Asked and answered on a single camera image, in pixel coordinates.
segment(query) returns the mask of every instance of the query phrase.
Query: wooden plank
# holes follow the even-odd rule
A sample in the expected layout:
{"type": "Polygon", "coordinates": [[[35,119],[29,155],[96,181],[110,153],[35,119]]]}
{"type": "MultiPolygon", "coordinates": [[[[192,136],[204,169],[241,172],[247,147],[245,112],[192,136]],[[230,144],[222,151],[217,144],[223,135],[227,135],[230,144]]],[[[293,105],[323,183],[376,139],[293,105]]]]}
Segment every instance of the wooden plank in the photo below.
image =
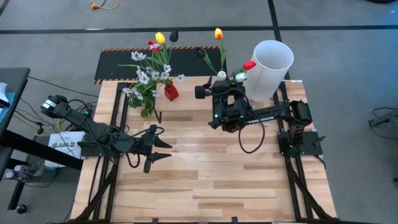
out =
{"type": "MultiPolygon", "coordinates": [[[[194,83],[205,81],[207,77],[198,77],[191,81],[191,86],[182,84],[180,99],[185,94],[192,98],[188,92],[193,91],[194,83]]],[[[307,101],[302,82],[285,84],[289,99],[307,101]]],[[[117,82],[103,82],[95,115],[97,122],[110,122],[116,86],[117,82]]],[[[206,100],[197,102],[202,103],[191,103],[191,108],[211,106],[206,100]]],[[[173,103],[164,106],[172,108],[173,103]]],[[[270,103],[256,103],[258,107],[267,105],[270,103]]],[[[139,108],[128,109],[129,134],[151,124],[165,128],[160,137],[173,149],[155,147],[154,151],[171,153],[172,157],[155,162],[149,174],[142,172],[145,157],[141,157],[137,169],[129,166],[126,156],[121,158],[112,222],[151,222],[154,217],[161,222],[230,222],[231,217],[238,217],[241,222],[294,220],[285,162],[276,138],[277,122],[266,126],[266,138],[259,150],[245,154],[239,146],[238,134],[211,129],[207,125],[210,119],[211,111],[167,111],[163,113],[162,124],[158,124],[154,116],[142,119],[139,108]]],[[[261,138],[260,125],[245,127],[241,137],[247,150],[254,149],[261,138]]],[[[130,158],[133,164],[137,162],[137,156],[130,158]]],[[[309,191],[326,212],[335,216],[323,164],[313,156],[302,156],[302,160],[309,191]]],[[[72,218],[87,205],[95,163],[96,158],[89,158],[83,164],[72,218]]],[[[102,217],[106,199],[107,194],[101,207],[102,217]]]]}

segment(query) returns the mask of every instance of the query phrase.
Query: artificial flower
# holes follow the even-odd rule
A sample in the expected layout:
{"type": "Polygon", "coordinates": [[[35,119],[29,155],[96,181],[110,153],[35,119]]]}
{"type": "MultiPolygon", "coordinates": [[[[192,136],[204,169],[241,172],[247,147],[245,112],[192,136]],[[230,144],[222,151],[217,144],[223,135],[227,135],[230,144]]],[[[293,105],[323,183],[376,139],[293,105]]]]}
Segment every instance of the artificial flower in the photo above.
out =
{"type": "Polygon", "coordinates": [[[198,58],[200,59],[204,59],[206,57],[206,52],[205,50],[197,47],[195,48],[195,54],[198,56],[198,58]]]}
{"type": "Polygon", "coordinates": [[[224,71],[219,71],[217,74],[217,80],[223,81],[226,79],[226,73],[224,71]]]}
{"type": "Polygon", "coordinates": [[[243,68],[244,68],[245,70],[250,70],[250,69],[252,69],[254,66],[256,66],[256,63],[253,62],[253,61],[248,61],[248,62],[245,62],[245,63],[243,64],[243,68]]]}
{"type": "Polygon", "coordinates": [[[141,82],[142,84],[146,85],[149,82],[149,77],[147,76],[147,74],[145,74],[144,72],[141,73],[141,76],[139,77],[139,82],[141,82]]]}
{"type": "Polygon", "coordinates": [[[139,67],[137,67],[137,71],[136,71],[136,73],[137,73],[137,76],[138,76],[138,77],[140,77],[140,76],[141,76],[141,73],[142,73],[142,71],[141,71],[141,69],[139,69],[139,67]]]}
{"type": "Polygon", "coordinates": [[[214,31],[214,38],[215,38],[216,40],[221,40],[221,39],[223,39],[223,31],[222,31],[220,28],[217,28],[217,29],[214,31]]]}
{"type": "Polygon", "coordinates": [[[235,81],[236,82],[243,82],[243,81],[245,81],[246,79],[247,79],[247,75],[246,75],[246,73],[244,73],[244,72],[242,72],[242,73],[239,73],[239,74],[236,74],[235,75],[235,81]]]}
{"type": "Polygon", "coordinates": [[[172,67],[170,65],[163,65],[164,71],[165,72],[171,72],[172,71],[172,67]]]}
{"type": "Polygon", "coordinates": [[[144,97],[142,97],[141,93],[135,91],[134,94],[136,95],[138,100],[143,100],[144,99],[144,97]]]}
{"type": "Polygon", "coordinates": [[[154,41],[148,41],[149,50],[152,52],[158,52],[160,50],[159,44],[154,41]]]}
{"type": "Polygon", "coordinates": [[[172,33],[170,34],[170,41],[171,42],[176,42],[178,41],[178,31],[177,30],[173,30],[172,33]]]}
{"type": "Polygon", "coordinates": [[[184,82],[184,77],[185,77],[184,74],[179,75],[179,76],[177,77],[177,82],[178,82],[178,83],[184,82]]]}
{"type": "Polygon", "coordinates": [[[135,61],[138,61],[137,54],[138,54],[137,51],[131,52],[131,59],[133,59],[133,60],[135,60],[135,61]]]}
{"type": "Polygon", "coordinates": [[[147,55],[144,55],[144,53],[140,52],[137,54],[137,59],[138,60],[144,60],[147,57],[147,55]]]}
{"type": "Polygon", "coordinates": [[[159,93],[156,90],[152,90],[152,96],[153,97],[159,97],[159,93]]]}
{"type": "Polygon", "coordinates": [[[156,80],[156,79],[159,78],[159,72],[152,71],[150,74],[152,75],[152,78],[153,78],[154,80],[156,80]]]}
{"type": "Polygon", "coordinates": [[[132,90],[130,88],[127,88],[127,87],[123,88],[122,91],[125,94],[127,94],[127,96],[130,96],[130,94],[132,93],[132,90]]]}
{"type": "Polygon", "coordinates": [[[162,73],[160,74],[160,78],[163,79],[163,80],[165,80],[165,79],[168,78],[168,77],[169,77],[169,73],[168,73],[168,72],[162,72],[162,73]]]}
{"type": "Polygon", "coordinates": [[[156,33],[155,38],[156,38],[156,42],[158,44],[166,43],[166,38],[164,37],[164,35],[161,32],[156,33]]]}

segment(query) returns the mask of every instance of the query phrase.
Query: white flower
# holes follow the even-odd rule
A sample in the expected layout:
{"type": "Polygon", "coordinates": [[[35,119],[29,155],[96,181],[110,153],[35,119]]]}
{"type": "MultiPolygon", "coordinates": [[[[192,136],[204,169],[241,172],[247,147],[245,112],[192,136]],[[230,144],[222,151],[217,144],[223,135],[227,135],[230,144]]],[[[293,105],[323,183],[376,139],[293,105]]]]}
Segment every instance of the white flower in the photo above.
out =
{"type": "Polygon", "coordinates": [[[246,73],[242,72],[242,73],[239,73],[239,74],[235,75],[235,81],[236,82],[243,82],[243,81],[246,80],[247,77],[248,76],[246,75],[246,73]]]}
{"type": "Polygon", "coordinates": [[[154,43],[154,44],[152,44],[152,45],[149,45],[149,49],[155,49],[155,48],[157,48],[157,47],[159,47],[159,44],[158,44],[158,43],[154,43]]]}
{"type": "Polygon", "coordinates": [[[123,88],[122,91],[125,94],[127,94],[127,96],[130,96],[130,94],[132,93],[132,90],[130,88],[127,88],[127,87],[123,88]]]}
{"type": "Polygon", "coordinates": [[[147,57],[147,55],[144,55],[144,53],[142,53],[142,52],[137,54],[138,60],[144,60],[146,57],[147,57]]]}
{"type": "Polygon", "coordinates": [[[144,97],[142,97],[142,95],[139,92],[135,91],[134,94],[136,95],[138,100],[143,100],[144,99],[144,97]]]}
{"type": "Polygon", "coordinates": [[[159,72],[152,71],[150,74],[152,75],[152,78],[153,78],[154,80],[159,78],[159,72]]]}
{"type": "Polygon", "coordinates": [[[140,76],[141,76],[141,73],[142,73],[142,71],[141,71],[141,69],[139,69],[139,67],[137,67],[137,71],[136,71],[136,73],[137,73],[138,77],[140,77],[140,76]]]}
{"type": "Polygon", "coordinates": [[[226,79],[226,73],[224,71],[219,71],[217,74],[217,80],[223,81],[226,79]]]}
{"type": "Polygon", "coordinates": [[[171,72],[172,71],[172,67],[170,65],[163,65],[164,71],[165,72],[171,72]]]}
{"type": "Polygon", "coordinates": [[[178,82],[178,83],[184,82],[184,77],[185,77],[184,74],[179,75],[179,76],[177,77],[177,82],[178,82]]]}
{"type": "Polygon", "coordinates": [[[142,84],[148,84],[149,82],[149,77],[147,76],[147,74],[145,74],[144,72],[141,73],[141,76],[139,77],[139,82],[141,82],[142,84]]]}
{"type": "Polygon", "coordinates": [[[138,54],[137,51],[131,52],[131,59],[133,59],[133,60],[135,60],[135,61],[138,61],[137,54],[138,54]]]}
{"type": "Polygon", "coordinates": [[[152,90],[152,96],[153,97],[159,97],[159,93],[156,90],[152,90]]]}
{"type": "Polygon", "coordinates": [[[168,78],[169,77],[169,73],[168,72],[162,72],[161,74],[160,74],[160,78],[161,79],[166,79],[166,78],[168,78]]]}

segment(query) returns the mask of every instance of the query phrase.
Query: orange tulip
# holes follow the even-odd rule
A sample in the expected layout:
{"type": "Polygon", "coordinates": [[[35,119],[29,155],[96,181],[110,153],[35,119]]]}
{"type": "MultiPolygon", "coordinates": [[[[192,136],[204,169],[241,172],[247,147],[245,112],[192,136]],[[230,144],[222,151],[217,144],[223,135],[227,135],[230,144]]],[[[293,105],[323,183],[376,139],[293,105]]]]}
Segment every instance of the orange tulip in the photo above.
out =
{"type": "Polygon", "coordinates": [[[217,28],[214,31],[214,37],[216,40],[222,40],[223,39],[223,31],[220,28],[217,28]]]}

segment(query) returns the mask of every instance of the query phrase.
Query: black desk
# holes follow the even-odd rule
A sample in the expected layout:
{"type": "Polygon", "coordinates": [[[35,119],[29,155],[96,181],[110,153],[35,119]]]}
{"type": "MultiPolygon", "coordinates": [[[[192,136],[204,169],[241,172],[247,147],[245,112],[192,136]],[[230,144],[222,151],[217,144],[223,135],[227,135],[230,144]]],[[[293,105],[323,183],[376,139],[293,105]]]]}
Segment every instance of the black desk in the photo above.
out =
{"type": "MultiPolygon", "coordinates": [[[[3,176],[6,169],[14,169],[16,165],[27,164],[27,161],[19,161],[11,158],[11,154],[14,149],[67,167],[81,170],[83,165],[82,160],[7,130],[8,124],[10,123],[12,115],[14,114],[19,99],[21,98],[26,86],[29,72],[29,68],[0,68],[0,82],[7,83],[6,92],[15,93],[14,101],[10,105],[6,116],[0,123],[0,174],[3,176]]],[[[8,206],[9,210],[16,209],[23,186],[23,182],[18,182],[16,185],[8,206]]]]}

